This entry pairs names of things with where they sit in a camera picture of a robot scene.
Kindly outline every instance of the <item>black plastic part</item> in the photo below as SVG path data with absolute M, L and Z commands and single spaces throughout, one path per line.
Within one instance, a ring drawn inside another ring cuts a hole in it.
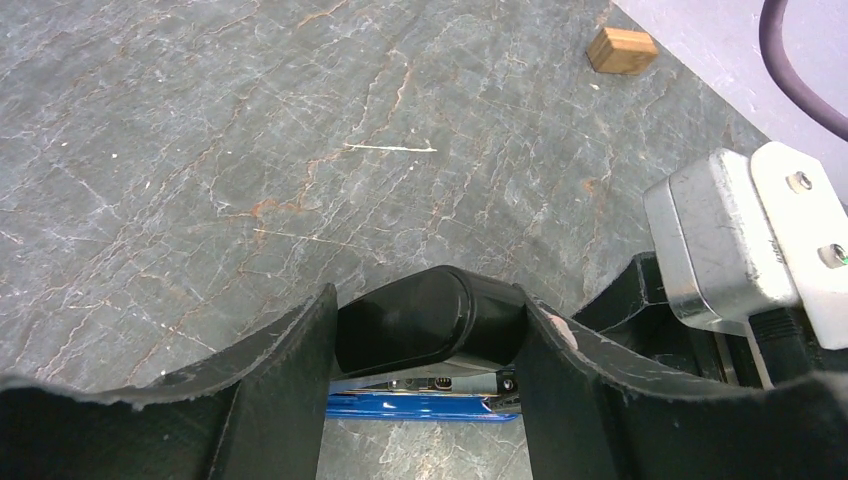
M 495 375 L 498 385 L 498 395 L 518 393 L 518 377 L 515 376 L 515 367 L 499 370 Z
M 754 355 L 751 353 L 748 339 L 738 335 L 724 335 L 724 341 L 727 343 L 730 359 L 733 362 L 733 371 L 739 385 L 763 388 L 760 372 L 757 371 L 757 364 L 754 363 Z
M 635 255 L 607 288 L 574 314 L 574 320 L 630 349 L 644 349 L 661 325 L 676 321 L 656 254 Z
M 340 378 L 448 360 L 453 366 L 445 376 L 456 376 L 461 365 L 476 367 L 468 373 L 494 371 L 515 358 L 525 330 L 523 297 L 515 287 L 439 266 L 340 309 L 336 359 L 343 372 Z
M 0 478 L 315 478 L 337 308 L 328 285 L 143 388 L 0 377 Z
M 534 479 L 845 477 L 848 376 L 733 387 L 527 302 L 516 369 Z
M 754 315 L 750 322 L 772 383 L 813 370 L 848 372 L 848 349 L 823 349 L 803 310 L 776 309 Z
M 724 380 L 715 335 L 688 328 L 674 316 L 654 252 L 635 255 L 574 320 L 663 365 Z

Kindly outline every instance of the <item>blue part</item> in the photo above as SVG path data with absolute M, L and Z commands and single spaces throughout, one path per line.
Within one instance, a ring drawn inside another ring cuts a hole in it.
M 362 420 L 428 420 L 440 422 L 493 422 L 515 420 L 517 414 L 493 413 L 483 397 L 432 394 L 341 393 L 330 395 L 328 418 Z

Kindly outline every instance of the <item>marble surface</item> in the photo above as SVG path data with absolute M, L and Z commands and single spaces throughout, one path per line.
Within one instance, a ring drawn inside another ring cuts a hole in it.
M 99 390 L 316 284 L 450 263 L 575 310 L 641 193 L 765 138 L 663 51 L 594 73 L 601 0 L 0 5 L 0 370 Z M 347 145 L 397 147 L 388 150 Z M 319 478 L 529 478 L 520 422 L 328 421 Z

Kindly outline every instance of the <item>silver metal housing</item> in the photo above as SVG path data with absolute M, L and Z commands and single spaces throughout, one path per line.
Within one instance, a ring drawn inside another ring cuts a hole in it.
M 748 317 L 800 303 L 747 157 L 718 150 L 644 195 L 666 294 L 686 325 L 746 335 Z

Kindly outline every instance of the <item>small wooden cube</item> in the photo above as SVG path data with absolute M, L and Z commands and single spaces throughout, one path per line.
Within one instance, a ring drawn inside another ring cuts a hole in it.
M 644 72 L 659 55 L 647 33 L 618 28 L 601 29 L 587 53 L 595 71 L 627 75 Z

